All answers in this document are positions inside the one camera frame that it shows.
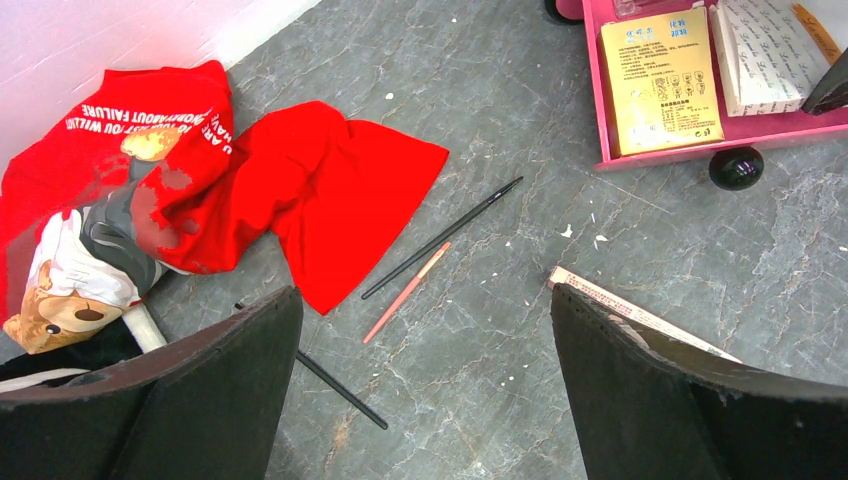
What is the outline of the small plush doll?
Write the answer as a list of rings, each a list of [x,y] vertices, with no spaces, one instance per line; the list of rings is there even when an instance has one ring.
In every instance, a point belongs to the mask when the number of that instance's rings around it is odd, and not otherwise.
[[[168,271],[103,206],[53,215],[21,310],[3,330],[24,354],[1,365],[1,390],[58,386],[166,345],[142,297]]]

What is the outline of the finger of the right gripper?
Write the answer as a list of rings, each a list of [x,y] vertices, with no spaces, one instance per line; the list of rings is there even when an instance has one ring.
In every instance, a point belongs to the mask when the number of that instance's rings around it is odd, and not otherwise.
[[[821,115],[847,105],[848,51],[840,55],[801,106],[801,111]]]

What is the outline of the pink makeup package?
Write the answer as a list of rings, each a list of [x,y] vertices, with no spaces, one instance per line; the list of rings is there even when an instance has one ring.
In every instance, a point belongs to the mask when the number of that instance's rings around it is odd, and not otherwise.
[[[665,4],[665,0],[613,0],[613,6],[619,19],[652,11]]]

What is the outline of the yellow small box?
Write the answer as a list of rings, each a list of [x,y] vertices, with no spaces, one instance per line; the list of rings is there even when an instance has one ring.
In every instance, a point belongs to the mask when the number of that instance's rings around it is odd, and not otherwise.
[[[704,6],[600,29],[617,156],[721,141]]]

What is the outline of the pink lip pencil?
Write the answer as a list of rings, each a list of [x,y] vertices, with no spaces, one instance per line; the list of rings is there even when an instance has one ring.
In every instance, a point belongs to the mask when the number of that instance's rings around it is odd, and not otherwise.
[[[388,307],[388,309],[383,313],[383,315],[378,319],[378,321],[374,324],[371,330],[367,333],[367,335],[363,338],[363,343],[368,344],[377,333],[385,326],[385,324],[389,321],[391,316],[400,308],[400,306],[407,300],[407,298],[412,294],[412,292],[418,287],[426,274],[433,268],[433,266],[444,256],[446,251],[450,248],[451,243],[446,242],[443,244],[425,263],[425,265],[419,270],[419,272],[412,278],[412,280],[406,285],[406,287],[402,290],[402,292],[397,296],[397,298],[392,302],[392,304]]]

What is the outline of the red cloth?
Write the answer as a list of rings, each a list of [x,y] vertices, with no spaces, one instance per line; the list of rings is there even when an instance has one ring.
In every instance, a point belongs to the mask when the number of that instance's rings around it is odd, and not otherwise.
[[[449,152],[321,101],[234,131],[223,66],[108,70],[100,88],[13,157],[1,187],[1,314],[20,310],[48,218],[129,181],[133,133],[178,140],[131,187],[137,243],[180,271],[234,269],[259,236],[279,238],[294,285],[318,313],[348,297],[400,235]]]

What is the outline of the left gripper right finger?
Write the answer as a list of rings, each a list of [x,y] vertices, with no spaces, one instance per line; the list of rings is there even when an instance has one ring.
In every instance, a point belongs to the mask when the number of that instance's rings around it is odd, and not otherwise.
[[[551,317],[591,479],[843,479],[847,390],[705,352],[559,284]]]

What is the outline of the black eyeliner pencil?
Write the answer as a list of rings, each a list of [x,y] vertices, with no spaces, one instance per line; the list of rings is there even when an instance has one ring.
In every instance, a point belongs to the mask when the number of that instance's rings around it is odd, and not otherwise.
[[[519,176],[516,179],[510,181],[506,185],[502,186],[494,193],[492,193],[485,200],[481,201],[474,208],[466,212],[462,217],[449,225],[446,229],[437,234],[433,239],[431,239],[427,244],[423,247],[419,248],[416,252],[410,255],[406,260],[404,260],[400,265],[395,267],[392,271],[390,271],[387,275],[378,280],[374,285],[368,288],[360,298],[362,300],[368,299],[377,291],[382,289],[386,284],[388,284],[391,280],[395,279],[402,272],[412,266],[414,263],[419,261],[426,254],[434,251],[437,247],[441,245],[442,242],[447,241],[454,233],[459,231],[465,225],[470,223],[473,219],[478,217],[484,211],[486,211],[491,205],[496,203],[500,198],[513,190],[517,185],[519,185],[523,181],[524,177]]]

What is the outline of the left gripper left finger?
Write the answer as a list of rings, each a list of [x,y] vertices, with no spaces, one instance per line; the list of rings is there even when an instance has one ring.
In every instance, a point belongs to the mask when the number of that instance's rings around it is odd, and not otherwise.
[[[302,319],[284,287],[134,359],[3,394],[2,477],[262,478]]]

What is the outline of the black thin brush stick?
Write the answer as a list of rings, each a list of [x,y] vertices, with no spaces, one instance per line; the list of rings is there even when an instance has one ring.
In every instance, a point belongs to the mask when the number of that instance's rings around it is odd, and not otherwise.
[[[356,396],[347,387],[345,387],[333,375],[326,371],[319,363],[317,363],[314,359],[312,359],[300,349],[298,349],[296,352],[296,360],[300,362],[304,367],[306,367],[309,371],[311,371],[313,374],[315,374],[327,386],[329,386],[332,390],[338,393],[359,412],[361,412],[368,419],[370,419],[380,429],[384,431],[387,431],[389,429],[389,424],[386,420],[384,420],[364,401],[362,401],[358,396]]]

